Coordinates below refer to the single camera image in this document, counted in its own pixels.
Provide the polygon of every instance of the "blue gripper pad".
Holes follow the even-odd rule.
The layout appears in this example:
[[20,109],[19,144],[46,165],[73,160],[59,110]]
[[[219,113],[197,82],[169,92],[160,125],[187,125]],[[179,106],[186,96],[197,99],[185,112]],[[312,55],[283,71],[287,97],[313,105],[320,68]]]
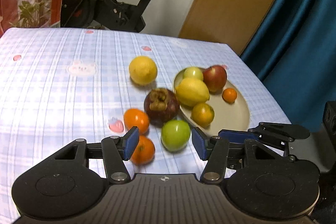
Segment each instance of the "blue gripper pad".
[[129,160],[139,143],[139,129],[137,127],[132,127],[122,139],[122,149],[124,151],[123,160]]
[[197,132],[195,128],[191,131],[191,140],[193,142],[193,146],[201,160],[205,160],[207,158],[207,150],[205,147],[205,139]]
[[240,143],[243,144],[246,139],[258,140],[259,138],[253,134],[249,134],[247,131],[236,131],[236,130],[221,130],[218,135],[221,138],[228,139],[230,143]]

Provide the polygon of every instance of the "lemon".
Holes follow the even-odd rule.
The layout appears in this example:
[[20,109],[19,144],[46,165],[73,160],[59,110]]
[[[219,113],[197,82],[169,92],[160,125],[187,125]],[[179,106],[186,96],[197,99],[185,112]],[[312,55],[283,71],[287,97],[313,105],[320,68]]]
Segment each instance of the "lemon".
[[206,84],[197,78],[184,78],[175,91],[180,103],[191,107],[210,98]]
[[137,56],[128,66],[131,79],[138,85],[148,85],[158,75],[155,62],[147,56]]
[[207,127],[213,121],[215,111],[207,103],[199,103],[193,107],[191,119],[201,127]]
[[185,69],[183,78],[197,78],[203,81],[203,72],[197,67],[189,67]]

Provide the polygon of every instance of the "orange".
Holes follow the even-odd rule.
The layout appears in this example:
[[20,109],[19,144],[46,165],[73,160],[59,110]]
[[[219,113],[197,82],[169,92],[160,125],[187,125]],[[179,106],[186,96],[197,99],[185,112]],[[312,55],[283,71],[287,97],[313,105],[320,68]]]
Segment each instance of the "orange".
[[191,111],[191,119],[193,119],[201,127],[207,127],[213,121],[215,112],[213,108],[206,103],[198,103]]
[[124,113],[124,123],[127,130],[130,130],[132,127],[138,127],[139,134],[143,135],[148,130],[149,117],[139,109],[130,108]]
[[222,93],[222,98],[229,104],[233,104],[237,99],[237,91],[232,88],[225,89]]
[[153,142],[149,138],[140,135],[139,143],[134,150],[131,161],[135,165],[147,164],[154,158],[154,154],[155,146]]

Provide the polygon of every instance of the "plate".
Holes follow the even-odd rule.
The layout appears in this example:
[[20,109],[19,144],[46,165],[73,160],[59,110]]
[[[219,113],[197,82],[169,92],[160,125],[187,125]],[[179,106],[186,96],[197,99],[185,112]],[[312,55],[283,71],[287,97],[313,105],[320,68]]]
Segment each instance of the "plate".
[[[183,79],[184,71],[185,69],[181,70],[174,78],[174,92],[176,92],[175,87],[177,87]],[[237,99],[233,104],[228,104],[222,98],[222,92],[227,88],[234,88],[237,91]],[[229,80],[226,81],[223,90],[217,93],[210,93],[210,100],[206,103],[214,109],[215,117],[212,123],[206,128],[202,128],[191,119],[191,107],[185,105],[180,106],[181,112],[186,120],[193,126],[199,127],[209,137],[218,135],[218,132],[222,129],[247,131],[250,123],[249,108],[239,90],[231,84]]]

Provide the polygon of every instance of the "table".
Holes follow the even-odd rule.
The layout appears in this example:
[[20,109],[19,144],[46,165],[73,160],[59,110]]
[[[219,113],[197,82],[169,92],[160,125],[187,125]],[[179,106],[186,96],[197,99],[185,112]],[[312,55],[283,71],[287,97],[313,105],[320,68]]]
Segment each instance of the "table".
[[[246,99],[250,125],[290,123],[280,106],[229,46],[138,33],[85,29],[9,29],[0,39],[0,223],[19,215],[11,186],[23,172],[77,138],[100,142],[116,133],[129,108],[143,110],[154,84],[138,88],[128,65],[146,55],[157,64],[156,86],[172,89],[177,72],[189,66],[225,65],[228,79]],[[155,159],[134,173],[196,173],[205,166],[189,140],[181,152],[162,148],[160,129],[150,126]],[[90,168],[104,177],[102,160]]]

